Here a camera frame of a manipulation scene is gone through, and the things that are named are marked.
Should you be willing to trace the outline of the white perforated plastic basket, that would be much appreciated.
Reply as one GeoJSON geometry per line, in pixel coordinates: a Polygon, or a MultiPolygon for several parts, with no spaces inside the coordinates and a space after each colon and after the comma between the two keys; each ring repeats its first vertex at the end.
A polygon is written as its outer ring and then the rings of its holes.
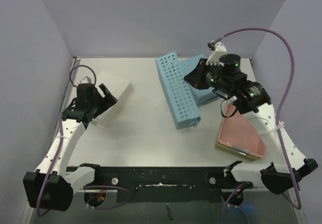
{"type": "Polygon", "coordinates": [[[95,117],[91,123],[108,128],[123,109],[134,88],[130,81],[105,71],[99,73],[97,80],[100,83],[99,93],[103,94],[108,108],[95,117]]]}

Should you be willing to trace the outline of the blue perforated plastic basket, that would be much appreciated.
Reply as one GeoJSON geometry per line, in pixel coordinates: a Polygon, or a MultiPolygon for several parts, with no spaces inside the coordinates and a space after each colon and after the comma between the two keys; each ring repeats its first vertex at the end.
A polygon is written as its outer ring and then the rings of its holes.
{"type": "MultiPolygon", "coordinates": [[[[183,71],[184,75],[188,75],[190,72],[192,72],[195,69],[195,67],[199,65],[199,60],[201,58],[206,58],[206,56],[204,54],[199,54],[184,60],[180,60],[179,66],[183,71]]],[[[213,88],[208,88],[208,89],[195,88],[195,86],[197,87],[202,86],[201,83],[198,83],[198,84],[194,83],[192,85],[188,84],[188,86],[190,87],[191,93],[194,97],[194,100],[198,108],[219,99],[219,96],[213,93],[212,91],[213,88]]]]}

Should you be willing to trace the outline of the pink plastic basket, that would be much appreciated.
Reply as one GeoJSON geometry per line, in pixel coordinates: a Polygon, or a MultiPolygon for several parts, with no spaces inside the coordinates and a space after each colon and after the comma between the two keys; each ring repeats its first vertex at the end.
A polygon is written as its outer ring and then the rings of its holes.
{"type": "Polygon", "coordinates": [[[234,113],[235,106],[227,104],[219,128],[217,142],[228,142],[231,145],[241,144],[242,142],[252,143],[262,140],[254,127],[239,112],[234,113]]]}

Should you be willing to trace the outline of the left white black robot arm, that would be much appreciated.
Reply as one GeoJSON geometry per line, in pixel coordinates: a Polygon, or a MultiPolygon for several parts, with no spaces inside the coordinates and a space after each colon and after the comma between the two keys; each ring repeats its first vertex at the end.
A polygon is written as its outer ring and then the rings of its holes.
{"type": "Polygon", "coordinates": [[[103,177],[97,164],[81,164],[70,174],[68,162],[89,123],[117,103],[104,84],[83,83],[76,88],[76,97],[59,119],[59,131],[42,162],[23,177],[29,206],[40,210],[66,211],[73,196],[85,186],[97,189],[103,177]]]}

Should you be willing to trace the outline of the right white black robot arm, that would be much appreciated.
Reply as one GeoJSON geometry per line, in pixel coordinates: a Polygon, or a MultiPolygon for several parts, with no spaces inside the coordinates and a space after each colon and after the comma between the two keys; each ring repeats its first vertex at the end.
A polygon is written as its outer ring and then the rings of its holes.
{"type": "Polygon", "coordinates": [[[297,187],[302,178],[318,167],[290,139],[264,87],[248,80],[241,71],[239,55],[222,55],[214,64],[201,58],[184,80],[198,90],[218,90],[220,97],[230,101],[254,127],[271,155],[272,162],[266,165],[235,162],[228,166],[224,175],[227,187],[236,188],[241,182],[262,183],[278,195],[297,187]]]}

